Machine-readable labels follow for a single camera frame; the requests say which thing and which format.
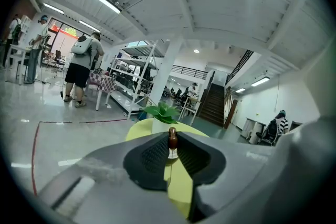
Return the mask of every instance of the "potted plant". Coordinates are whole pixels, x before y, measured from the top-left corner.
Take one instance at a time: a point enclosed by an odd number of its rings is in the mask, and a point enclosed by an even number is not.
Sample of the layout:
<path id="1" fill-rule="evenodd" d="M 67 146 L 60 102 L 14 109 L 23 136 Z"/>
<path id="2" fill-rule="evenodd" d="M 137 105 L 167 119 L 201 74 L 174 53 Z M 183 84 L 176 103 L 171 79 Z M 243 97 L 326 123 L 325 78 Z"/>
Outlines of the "potted plant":
<path id="1" fill-rule="evenodd" d="M 164 102 L 160 102 L 158 105 L 147 106 L 144 110 L 148 114 L 154 116 L 152 133 L 168 132 L 170 124 L 178 124 L 176 120 L 172 118 L 174 115 L 179 115 L 179 111 L 176 106 L 168 106 Z"/>

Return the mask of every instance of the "balcony railing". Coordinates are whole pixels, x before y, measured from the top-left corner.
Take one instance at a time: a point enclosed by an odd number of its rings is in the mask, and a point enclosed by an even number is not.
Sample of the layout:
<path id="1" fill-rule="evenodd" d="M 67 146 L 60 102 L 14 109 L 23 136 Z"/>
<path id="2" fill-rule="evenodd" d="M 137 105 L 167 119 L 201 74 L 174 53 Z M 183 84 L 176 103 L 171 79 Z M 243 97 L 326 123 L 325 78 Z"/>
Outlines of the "balcony railing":
<path id="1" fill-rule="evenodd" d="M 227 85 L 228 82 L 235 76 L 235 74 L 238 73 L 238 71 L 243 67 L 243 65 L 247 62 L 247 60 L 250 59 L 252 54 L 253 54 L 253 51 L 251 51 L 251 50 L 247 50 L 244 53 L 243 57 L 241 58 L 241 60 L 239 61 L 239 63 L 235 67 L 235 69 L 232 71 L 232 73 L 230 75 L 228 75 L 226 77 L 225 85 Z"/>
<path id="2" fill-rule="evenodd" d="M 173 66 L 172 72 L 176 72 L 176 73 L 180 73 L 183 75 L 195 77 L 198 79 L 204 79 L 204 80 L 206 79 L 206 75 L 208 74 L 208 72 L 204 72 L 204 71 L 200 71 L 200 70 L 196 70 L 196 69 L 192 69 L 188 67 L 180 67 L 180 66 Z"/>

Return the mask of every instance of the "white planter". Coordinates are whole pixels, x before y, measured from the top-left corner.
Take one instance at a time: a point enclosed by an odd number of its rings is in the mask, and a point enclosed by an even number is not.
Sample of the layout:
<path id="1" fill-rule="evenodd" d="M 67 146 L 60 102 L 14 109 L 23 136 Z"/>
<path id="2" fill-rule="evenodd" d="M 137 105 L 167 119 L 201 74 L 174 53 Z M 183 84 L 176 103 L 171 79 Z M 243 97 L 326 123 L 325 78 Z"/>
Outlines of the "white planter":
<path id="1" fill-rule="evenodd" d="M 168 132 L 170 124 L 163 123 L 156 118 L 153 119 L 152 134 Z"/>

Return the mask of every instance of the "white shelving unit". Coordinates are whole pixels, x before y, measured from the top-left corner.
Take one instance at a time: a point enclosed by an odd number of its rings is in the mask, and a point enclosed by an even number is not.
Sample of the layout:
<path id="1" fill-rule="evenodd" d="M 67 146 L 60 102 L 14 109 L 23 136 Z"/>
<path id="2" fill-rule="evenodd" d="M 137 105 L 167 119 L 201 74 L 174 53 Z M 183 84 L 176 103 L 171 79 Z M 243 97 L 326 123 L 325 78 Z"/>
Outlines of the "white shelving unit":
<path id="1" fill-rule="evenodd" d="M 21 37 L 20 37 L 20 42 L 26 42 L 26 36 L 31 24 L 31 19 L 28 18 L 28 16 L 23 15 L 21 18 Z"/>
<path id="2" fill-rule="evenodd" d="M 140 45 L 140 46 L 134 46 L 134 47 L 126 47 L 122 48 L 119 51 L 124 51 L 130 57 L 137 57 L 137 58 L 115 58 L 111 64 L 111 72 L 118 72 L 122 74 L 127 74 L 129 76 L 138 78 L 138 85 L 136 88 L 133 87 L 133 89 L 129 89 L 125 85 L 122 85 L 121 83 L 116 81 L 116 84 L 123 90 L 128 93 L 130 98 L 126 97 L 124 94 L 122 94 L 119 91 L 112 91 L 110 93 L 110 96 L 119 103 L 127 112 L 128 112 L 128 119 L 130 118 L 131 114 L 138 113 L 140 109 L 142 108 L 139 104 L 140 101 L 142 101 L 145 98 L 145 94 L 137 94 L 142 80 L 144 80 L 143 76 L 146 72 L 147 67 L 151 69 L 158 70 L 155 62 L 155 58 L 163 58 L 164 53 L 156 46 L 156 45 Z M 126 71 L 119 70 L 115 68 L 118 62 L 124 62 L 129 65 L 143 67 L 142 73 L 139 74 L 139 76 L 127 73 Z"/>

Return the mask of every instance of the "staircase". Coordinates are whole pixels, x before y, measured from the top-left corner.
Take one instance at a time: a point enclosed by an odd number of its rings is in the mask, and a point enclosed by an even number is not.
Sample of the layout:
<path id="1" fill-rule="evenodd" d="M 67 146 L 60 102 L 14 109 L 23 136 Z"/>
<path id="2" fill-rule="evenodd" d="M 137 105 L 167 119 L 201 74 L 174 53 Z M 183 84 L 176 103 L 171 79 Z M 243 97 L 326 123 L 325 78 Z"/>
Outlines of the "staircase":
<path id="1" fill-rule="evenodd" d="M 211 84 L 209 93 L 202 105 L 199 117 L 217 124 L 220 127 L 224 126 L 224 87 L 216 84 Z"/>

